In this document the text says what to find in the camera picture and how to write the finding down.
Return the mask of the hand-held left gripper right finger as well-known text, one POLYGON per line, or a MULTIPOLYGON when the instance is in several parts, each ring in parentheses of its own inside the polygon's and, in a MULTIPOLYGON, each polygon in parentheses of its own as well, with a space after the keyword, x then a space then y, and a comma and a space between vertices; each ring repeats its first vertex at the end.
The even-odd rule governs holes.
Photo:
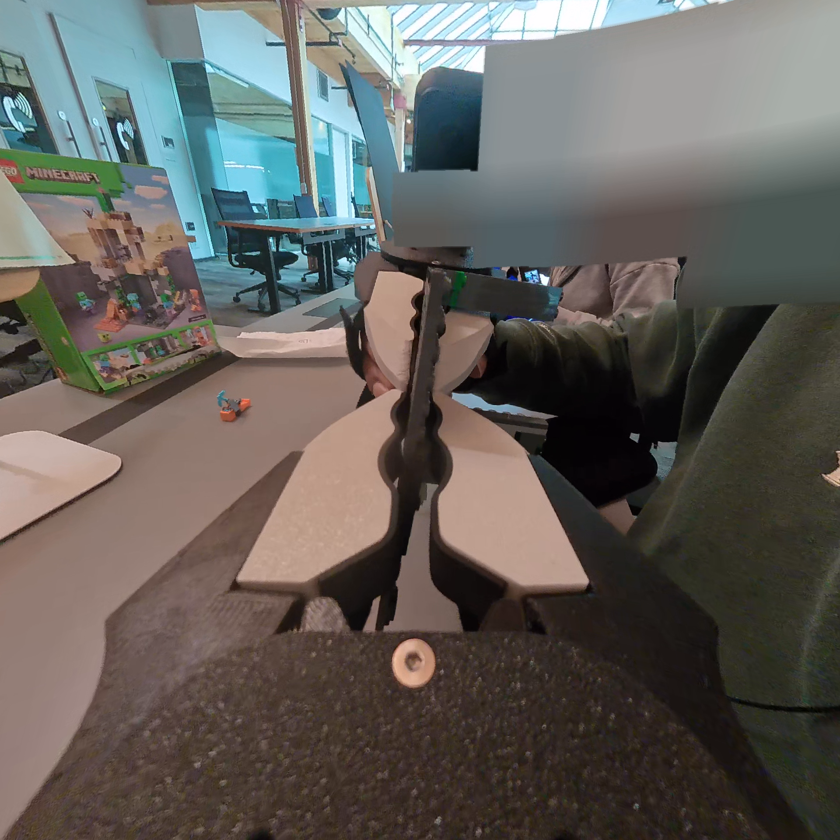
POLYGON ((590 579, 526 450, 490 420, 436 395, 441 473, 429 569, 467 627, 502 600, 578 595, 590 579))

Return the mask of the dark slanted panel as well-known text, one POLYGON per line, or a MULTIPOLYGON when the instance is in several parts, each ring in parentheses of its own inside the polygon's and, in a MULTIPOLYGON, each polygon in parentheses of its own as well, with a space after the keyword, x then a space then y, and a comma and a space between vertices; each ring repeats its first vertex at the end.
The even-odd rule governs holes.
POLYGON ((390 199, 399 169, 382 95, 350 63, 342 65, 342 73, 364 133, 378 195, 390 199))

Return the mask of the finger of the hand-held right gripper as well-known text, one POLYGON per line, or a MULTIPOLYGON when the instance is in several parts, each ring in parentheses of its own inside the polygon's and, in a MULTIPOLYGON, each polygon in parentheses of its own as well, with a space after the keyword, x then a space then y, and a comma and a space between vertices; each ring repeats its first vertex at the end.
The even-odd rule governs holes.
POLYGON ((415 304, 422 300, 422 280, 396 271, 380 271, 364 307, 364 331, 373 361, 384 378, 404 392, 411 378, 415 340, 415 304))
POLYGON ((494 333, 489 317, 450 309, 439 338, 436 393, 451 394, 476 368, 494 333))

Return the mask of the green toy set box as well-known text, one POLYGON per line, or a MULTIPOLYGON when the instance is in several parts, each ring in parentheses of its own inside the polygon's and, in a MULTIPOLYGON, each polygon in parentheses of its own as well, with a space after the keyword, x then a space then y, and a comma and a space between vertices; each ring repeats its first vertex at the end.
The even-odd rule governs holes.
POLYGON ((164 168, 21 150, 1 163, 70 258, 17 300, 58 380, 114 391, 221 352, 164 168))

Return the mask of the white paper bag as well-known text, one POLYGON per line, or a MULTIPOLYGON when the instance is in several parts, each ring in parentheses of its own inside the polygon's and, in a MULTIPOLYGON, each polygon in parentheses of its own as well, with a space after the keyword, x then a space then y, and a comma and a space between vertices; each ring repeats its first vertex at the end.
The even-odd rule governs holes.
POLYGON ((342 359, 347 358, 344 328, 305 332, 241 332, 222 341, 240 359, 342 359))

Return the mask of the person's torso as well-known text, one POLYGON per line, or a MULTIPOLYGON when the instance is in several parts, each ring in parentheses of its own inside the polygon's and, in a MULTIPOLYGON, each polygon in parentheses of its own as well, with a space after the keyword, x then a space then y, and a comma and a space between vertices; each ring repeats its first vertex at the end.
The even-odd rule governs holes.
POLYGON ((713 618, 726 695, 816 838, 838 838, 838 305, 663 303, 626 326, 676 460, 633 529, 713 618))

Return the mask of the black office chair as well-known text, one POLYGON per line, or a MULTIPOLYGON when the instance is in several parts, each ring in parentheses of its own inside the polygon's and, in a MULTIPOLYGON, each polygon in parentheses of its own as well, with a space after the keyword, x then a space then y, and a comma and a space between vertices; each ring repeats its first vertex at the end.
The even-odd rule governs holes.
MULTIPOLYGON (((320 217, 312 196, 294 196, 293 201, 298 218, 320 217)), ((358 238, 353 228, 342 228, 341 230, 319 233, 309 232, 307 234, 309 239, 328 235, 332 236, 332 239, 325 240, 328 243, 327 248, 331 258, 332 275, 344 279, 345 284, 348 285, 353 278, 355 263, 358 257, 358 238)))
MULTIPOLYGON (((258 218, 252 207, 247 192, 232 192, 212 189, 221 222, 255 222, 258 218)), ((241 295, 252 291, 258 292, 255 312, 265 313, 265 299, 269 299, 271 313, 280 311, 277 298, 283 293, 301 304, 299 291, 280 283, 280 271, 298 261, 298 255, 280 248, 280 234, 260 233, 254 227, 222 226, 227 240, 227 261, 236 269, 248 269, 252 274, 260 274, 265 281, 256 286, 237 291, 234 303, 240 303, 241 295)))

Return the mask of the grey desk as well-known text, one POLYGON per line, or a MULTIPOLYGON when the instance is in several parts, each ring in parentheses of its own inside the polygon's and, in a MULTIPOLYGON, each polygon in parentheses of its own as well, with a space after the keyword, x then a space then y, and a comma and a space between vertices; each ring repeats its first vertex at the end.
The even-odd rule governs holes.
POLYGON ((122 469, 2 544, 2 834, 88 709, 111 613, 362 390, 346 360, 222 362, 115 396, 51 382, 22 400, 122 469), (221 391, 251 407, 223 422, 221 391))

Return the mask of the open instruction booklet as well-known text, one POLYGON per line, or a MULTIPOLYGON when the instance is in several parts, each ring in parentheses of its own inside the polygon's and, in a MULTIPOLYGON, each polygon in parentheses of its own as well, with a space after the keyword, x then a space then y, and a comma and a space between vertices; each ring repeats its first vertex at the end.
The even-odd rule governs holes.
POLYGON ((1 268, 34 269, 74 263, 1 174, 1 268))

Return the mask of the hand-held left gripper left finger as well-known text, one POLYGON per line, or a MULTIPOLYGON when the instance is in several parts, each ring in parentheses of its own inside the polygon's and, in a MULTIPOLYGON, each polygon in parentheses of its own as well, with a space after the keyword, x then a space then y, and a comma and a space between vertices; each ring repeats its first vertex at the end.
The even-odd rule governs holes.
POLYGON ((245 591, 332 598, 353 630, 400 570, 394 487, 398 448, 388 391, 303 450, 235 582, 245 591))

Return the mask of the person's right hand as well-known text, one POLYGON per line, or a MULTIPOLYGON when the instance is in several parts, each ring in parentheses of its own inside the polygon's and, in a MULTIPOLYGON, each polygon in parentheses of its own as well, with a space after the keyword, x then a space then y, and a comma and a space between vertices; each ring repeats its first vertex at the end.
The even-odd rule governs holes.
POLYGON ((387 378, 376 362, 375 357, 368 347, 365 347, 364 350, 362 370, 366 387, 373 395, 373 398, 382 396, 395 388, 394 384, 387 378))

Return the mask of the person's right forearm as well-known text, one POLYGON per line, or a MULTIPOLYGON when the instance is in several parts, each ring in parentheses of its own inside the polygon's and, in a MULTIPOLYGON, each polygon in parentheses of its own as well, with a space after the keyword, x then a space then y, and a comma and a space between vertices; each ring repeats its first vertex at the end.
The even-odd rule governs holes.
POLYGON ((673 439, 695 356, 694 318, 674 301, 607 324, 500 321, 457 392, 571 419, 606 419, 673 439))

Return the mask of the wood-edged office table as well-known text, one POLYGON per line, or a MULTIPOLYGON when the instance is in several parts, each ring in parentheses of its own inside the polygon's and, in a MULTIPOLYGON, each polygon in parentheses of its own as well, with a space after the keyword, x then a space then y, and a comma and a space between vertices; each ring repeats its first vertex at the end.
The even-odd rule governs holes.
POLYGON ((265 240, 288 233, 300 235, 304 245, 316 248, 318 288, 321 294, 333 291, 332 242, 344 239, 343 233, 346 230, 353 231, 357 236, 375 234, 374 220, 363 217, 220 220, 217 226, 239 232, 255 230, 265 240))

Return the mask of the white book stand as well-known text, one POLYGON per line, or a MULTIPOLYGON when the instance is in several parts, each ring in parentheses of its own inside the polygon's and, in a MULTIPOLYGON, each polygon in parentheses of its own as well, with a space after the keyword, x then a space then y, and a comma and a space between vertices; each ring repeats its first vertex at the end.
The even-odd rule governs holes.
MULTIPOLYGON (((55 374, 56 384, 100 393, 102 384, 70 336, 47 280, 64 279, 77 265, 2 271, 2 304, 16 303, 55 374)), ((91 490, 122 469, 117 455, 47 432, 46 415, 26 414, 22 400, 35 388, 9 391, 2 380, 1 537, 7 539, 91 490)))

